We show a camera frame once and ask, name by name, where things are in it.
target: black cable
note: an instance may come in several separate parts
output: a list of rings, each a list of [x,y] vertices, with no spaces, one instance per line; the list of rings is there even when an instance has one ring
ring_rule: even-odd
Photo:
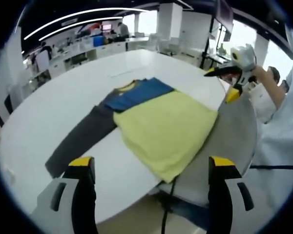
[[[163,219],[162,219],[162,231],[161,231],[161,234],[165,234],[166,220],[167,220],[167,216],[168,216],[168,205],[171,202],[171,198],[172,198],[172,195],[173,195],[174,190],[175,190],[175,185],[176,185],[177,177],[178,176],[176,176],[174,178],[174,180],[172,181],[172,187],[171,187],[171,190],[170,190],[170,193],[169,193],[169,196],[168,196],[166,205],[165,205],[165,211],[164,211],[164,215],[163,215]]]
[[[278,165],[278,166],[252,165],[252,166],[250,166],[250,169],[264,169],[264,170],[284,169],[284,170],[293,170],[293,165]]]

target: table surface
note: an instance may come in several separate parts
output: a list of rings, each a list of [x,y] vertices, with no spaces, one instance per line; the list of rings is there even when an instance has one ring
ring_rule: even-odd
[[[52,180],[44,164],[76,124],[114,88],[156,77],[212,109],[229,85],[183,61],[147,50],[101,58],[49,81],[30,95],[1,130],[0,166],[13,197],[27,213]],[[95,157],[95,217],[100,223],[146,195],[159,182],[115,129],[84,156]],[[15,176],[8,180],[6,170]]]
[[[207,54],[207,58],[213,59],[218,63],[225,63],[230,61],[229,59],[221,57],[217,54]]]

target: ceiling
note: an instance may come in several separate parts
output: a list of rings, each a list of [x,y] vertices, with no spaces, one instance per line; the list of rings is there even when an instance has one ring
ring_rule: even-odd
[[[23,17],[20,21],[20,26],[22,27],[22,37],[24,38],[32,31],[52,20],[84,10],[105,7],[137,8],[138,6],[148,3],[172,1],[180,4],[177,0],[33,0],[30,4],[27,5]],[[194,8],[195,12],[209,14],[212,14],[214,12],[214,0],[183,0],[183,2],[191,5]],[[227,0],[227,2],[232,8],[238,9],[255,17],[259,21],[265,23],[270,28],[275,30],[283,38],[286,38],[284,25],[281,23],[276,23],[274,21],[272,14],[270,14],[270,10],[265,3],[265,0]],[[143,7],[143,9],[155,10],[158,9],[158,7],[158,4],[153,4],[153,6]],[[82,14],[77,17],[78,21],[84,21],[96,18],[111,17],[117,13],[120,13],[120,11],[100,11]],[[261,26],[259,26],[257,23],[254,23],[253,20],[250,20],[248,17],[238,14],[235,14],[234,17],[235,19],[254,27],[263,36],[271,37],[271,35],[265,34],[266,30],[263,30]],[[68,18],[60,22],[54,23],[37,32],[32,37],[22,42],[23,49],[28,50],[33,48],[33,46],[37,46],[39,44],[39,38],[59,28],[62,28],[61,23],[63,21],[73,18],[76,17]]]

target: window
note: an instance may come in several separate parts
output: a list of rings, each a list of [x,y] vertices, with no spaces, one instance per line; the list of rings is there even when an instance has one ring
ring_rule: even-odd
[[[140,33],[156,33],[157,11],[142,12],[139,15],[138,31]]]
[[[135,32],[135,15],[124,16],[123,23],[127,25],[129,33]]]
[[[226,32],[226,29],[224,29],[223,27],[223,30],[219,39],[218,48],[221,46],[221,43],[223,43],[224,49],[226,50],[227,54],[230,54],[230,50],[232,47],[245,46],[245,44],[250,44],[253,47],[255,46],[257,32],[255,29],[247,26],[246,24],[243,24],[239,21],[234,20],[232,34],[230,37],[230,41],[228,42],[224,42],[225,32]]]
[[[280,73],[280,82],[287,77],[293,66],[293,60],[287,56],[284,51],[271,40],[268,44],[267,55],[263,68],[268,69],[269,66],[275,67]]]

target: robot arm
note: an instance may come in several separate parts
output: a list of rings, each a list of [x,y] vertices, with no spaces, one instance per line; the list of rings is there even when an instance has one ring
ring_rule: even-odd
[[[255,77],[251,74],[255,67],[255,51],[251,45],[247,44],[245,47],[231,48],[231,62],[212,68],[204,76],[217,77],[238,74],[239,78],[227,96],[227,102],[232,102],[241,96],[244,87],[248,83],[256,81]]]
[[[208,234],[258,233],[272,218],[264,194],[241,177],[226,158],[209,158]]]
[[[94,184],[94,158],[74,160],[38,196],[31,218],[47,234],[97,234]]]

